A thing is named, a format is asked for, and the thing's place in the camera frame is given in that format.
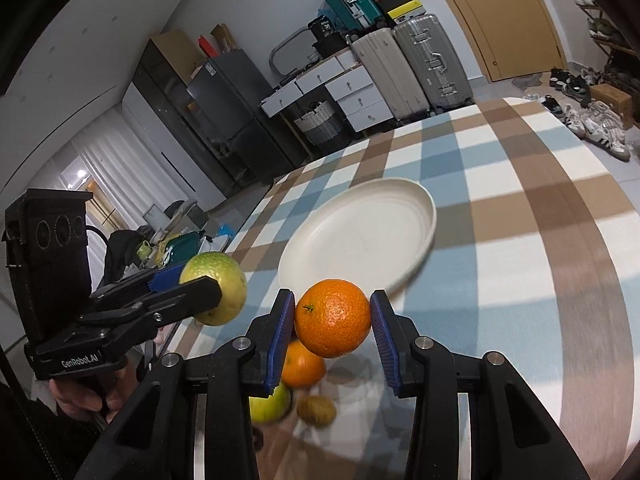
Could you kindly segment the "left hand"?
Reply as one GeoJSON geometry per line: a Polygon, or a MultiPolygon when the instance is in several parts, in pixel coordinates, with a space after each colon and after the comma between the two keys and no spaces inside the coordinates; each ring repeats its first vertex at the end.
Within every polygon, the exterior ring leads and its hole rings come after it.
{"type": "Polygon", "coordinates": [[[136,390],[136,370],[128,362],[119,370],[110,370],[96,376],[98,384],[94,390],[72,380],[49,380],[49,388],[56,404],[72,419],[88,422],[94,414],[104,413],[111,422],[136,390]]]}

